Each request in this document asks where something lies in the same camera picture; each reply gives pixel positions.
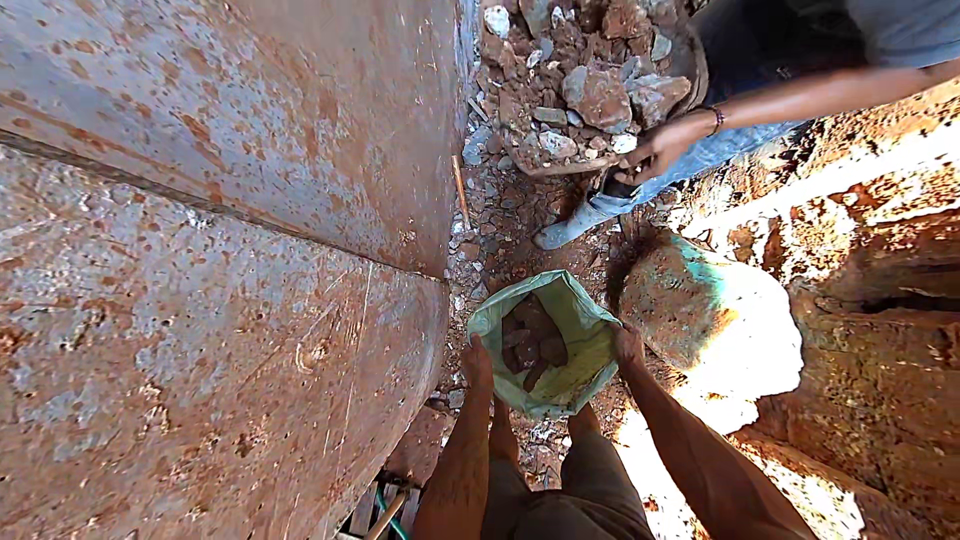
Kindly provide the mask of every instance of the hand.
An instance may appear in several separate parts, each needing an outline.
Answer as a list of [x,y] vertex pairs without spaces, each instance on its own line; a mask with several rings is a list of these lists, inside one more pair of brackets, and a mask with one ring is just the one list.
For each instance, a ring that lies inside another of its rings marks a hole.
[[620,161],[620,166],[641,166],[634,174],[634,183],[643,184],[666,172],[691,144],[713,133],[715,123],[716,115],[709,110],[696,110],[677,118],[656,128],[643,144]]
[[643,336],[633,325],[623,323],[623,326],[616,323],[607,323],[610,330],[613,331],[613,344],[616,347],[616,363],[620,367],[627,364],[636,364],[638,367],[646,369],[644,364]]
[[470,388],[493,389],[493,365],[490,354],[480,341],[480,334],[470,337],[470,346],[464,349],[462,362]]

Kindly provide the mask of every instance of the person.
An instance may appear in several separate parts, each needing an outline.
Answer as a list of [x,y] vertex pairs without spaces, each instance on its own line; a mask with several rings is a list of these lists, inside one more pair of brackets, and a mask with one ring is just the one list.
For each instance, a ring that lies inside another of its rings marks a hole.
[[691,24],[707,54],[706,106],[653,130],[620,162],[640,167],[633,183],[606,179],[568,219],[537,233],[537,246],[557,249],[805,120],[960,75],[956,0],[711,0]]
[[[620,376],[647,420],[666,470],[716,540],[816,538],[797,510],[743,454],[667,394],[644,365],[639,333],[612,325]],[[509,409],[494,400],[490,357],[477,335],[463,354],[470,389],[427,482],[417,540],[596,538],[652,540],[643,505],[589,405],[569,417],[562,488],[533,492],[517,465]]]

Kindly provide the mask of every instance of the bracelet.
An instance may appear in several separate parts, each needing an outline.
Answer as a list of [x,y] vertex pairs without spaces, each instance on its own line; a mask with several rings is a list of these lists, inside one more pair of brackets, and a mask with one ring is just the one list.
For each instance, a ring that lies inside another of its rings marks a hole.
[[727,117],[724,116],[723,111],[717,109],[717,108],[714,107],[713,105],[698,105],[695,109],[700,109],[700,110],[712,110],[712,111],[713,111],[713,114],[716,115],[716,125],[713,126],[713,133],[711,133],[710,135],[707,135],[707,136],[717,135],[717,132],[720,131],[720,126],[723,126],[724,120],[727,119]]

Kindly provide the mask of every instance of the green sack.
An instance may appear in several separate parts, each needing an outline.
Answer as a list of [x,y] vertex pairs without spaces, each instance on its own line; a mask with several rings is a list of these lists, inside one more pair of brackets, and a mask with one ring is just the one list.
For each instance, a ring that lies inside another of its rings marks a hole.
[[[514,375],[503,363],[501,319],[533,291],[564,336],[568,362],[548,367],[531,393],[523,390],[527,371]],[[559,418],[576,414],[616,372],[613,332],[620,324],[594,303],[566,270],[543,272],[491,296],[467,322],[467,336],[478,333],[493,362],[493,389],[511,408],[529,416]]]

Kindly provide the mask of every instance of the green hose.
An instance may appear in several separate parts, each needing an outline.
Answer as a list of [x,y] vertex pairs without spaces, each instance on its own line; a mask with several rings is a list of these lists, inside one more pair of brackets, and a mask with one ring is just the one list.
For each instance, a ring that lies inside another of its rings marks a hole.
[[[383,486],[379,484],[376,486],[376,505],[380,507],[381,512],[387,511],[387,502],[383,499]],[[403,530],[403,527],[400,526],[400,520],[397,519],[396,516],[391,518],[390,527],[394,528],[400,540],[410,540],[410,536],[408,536],[407,531]]]

